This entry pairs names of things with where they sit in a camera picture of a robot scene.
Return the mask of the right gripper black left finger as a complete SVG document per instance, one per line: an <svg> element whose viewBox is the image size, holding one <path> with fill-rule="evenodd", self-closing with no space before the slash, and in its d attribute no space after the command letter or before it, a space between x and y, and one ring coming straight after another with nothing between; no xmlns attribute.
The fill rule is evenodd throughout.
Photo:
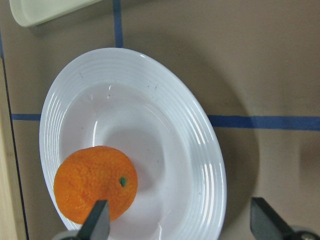
<svg viewBox="0 0 320 240"><path fill-rule="evenodd" d="M76 240L107 240L110 234L110 211L107 200L98 200L81 229Z"/></svg>

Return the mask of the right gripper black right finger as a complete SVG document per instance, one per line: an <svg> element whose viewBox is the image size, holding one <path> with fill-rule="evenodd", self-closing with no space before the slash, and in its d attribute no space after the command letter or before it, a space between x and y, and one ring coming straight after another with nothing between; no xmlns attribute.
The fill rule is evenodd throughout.
<svg viewBox="0 0 320 240"><path fill-rule="evenodd" d="M300 235L262 197L251 198L250 230L256 240L300 239Z"/></svg>

